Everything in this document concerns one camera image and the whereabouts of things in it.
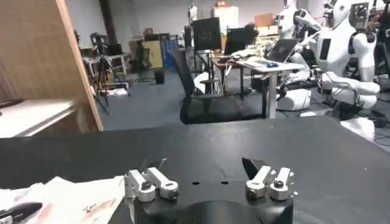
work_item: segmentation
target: keyboard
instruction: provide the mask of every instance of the keyboard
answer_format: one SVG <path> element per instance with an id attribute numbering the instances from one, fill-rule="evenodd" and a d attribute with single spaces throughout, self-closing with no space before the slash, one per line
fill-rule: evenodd
<path id="1" fill-rule="evenodd" d="M 263 61 L 263 60 L 258 60 L 258 61 L 254 61 L 255 63 L 258 63 L 258 64 L 261 64 L 261 65 L 267 65 L 269 62 L 267 61 Z"/>

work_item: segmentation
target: chair back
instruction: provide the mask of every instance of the chair back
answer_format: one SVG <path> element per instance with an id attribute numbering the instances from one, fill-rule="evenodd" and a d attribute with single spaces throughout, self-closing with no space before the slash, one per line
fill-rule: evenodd
<path id="1" fill-rule="evenodd" d="M 174 59 L 175 68 L 179 74 L 180 80 L 184 88 L 186 97 L 192 95 L 195 89 L 193 77 L 191 75 L 190 68 L 187 65 L 185 51 L 179 49 L 173 49 L 170 51 L 171 56 Z"/>

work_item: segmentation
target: black office chair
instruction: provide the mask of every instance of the black office chair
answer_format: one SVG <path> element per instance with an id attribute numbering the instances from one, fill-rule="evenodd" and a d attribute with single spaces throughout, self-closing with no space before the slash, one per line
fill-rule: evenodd
<path id="1" fill-rule="evenodd" d="M 174 49 L 170 54 L 185 92 L 180 109 L 180 120 L 184 124 L 230 122 L 261 117 L 259 110 L 246 105 L 239 97 L 196 94 L 194 80 L 186 63 L 185 51 Z"/>
<path id="2" fill-rule="evenodd" d="M 153 77 L 148 77 L 146 72 L 152 67 L 151 62 L 149 61 L 150 49 L 144 48 L 142 42 L 138 43 L 135 58 L 131 61 L 132 64 L 132 73 L 138 75 L 139 82 L 150 81 Z"/>

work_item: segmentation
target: table leg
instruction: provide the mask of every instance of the table leg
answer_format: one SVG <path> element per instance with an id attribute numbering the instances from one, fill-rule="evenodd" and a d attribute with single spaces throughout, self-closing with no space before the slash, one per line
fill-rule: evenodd
<path id="1" fill-rule="evenodd" d="M 95 73 L 93 72 L 92 63 L 88 62 L 88 68 L 90 69 L 91 75 L 95 77 Z"/>
<path id="2" fill-rule="evenodd" d="M 267 93 L 268 93 L 268 81 L 263 80 L 261 82 L 261 118 L 267 119 Z"/>
<path id="3" fill-rule="evenodd" d="M 244 68 L 240 67 L 239 69 L 239 85 L 240 85 L 240 92 L 239 96 L 244 99 Z"/>
<path id="4" fill-rule="evenodd" d="M 269 77 L 269 88 L 268 88 L 268 103 L 267 111 L 268 118 L 276 118 L 276 85 L 277 85 L 278 76 L 277 74 L 272 74 Z"/>
<path id="5" fill-rule="evenodd" d="M 225 93 L 225 69 L 221 69 L 222 93 Z"/>
<path id="6" fill-rule="evenodd" d="M 123 68 L 123 74 L 126 75 L 127 74 L 127 69 L 126 69 L 126 64 L 124 62 L 124 57 L 121 56 L 121 63 L 122 63 L 122 68 Z"/>

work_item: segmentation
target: camera on tripod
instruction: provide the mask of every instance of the camera on tripod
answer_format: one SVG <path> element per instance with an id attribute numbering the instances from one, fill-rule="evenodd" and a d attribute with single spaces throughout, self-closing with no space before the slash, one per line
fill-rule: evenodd
<path id="1" fill-rule="evenodd" d="M 90 35 L 93 50 L 97 51 L 98 55 L 107 55 L 105 51 L 107 48 L 107 45 L 105 44 L 105 37 L 105 35 L 101 35 L 97 32 Z"/>

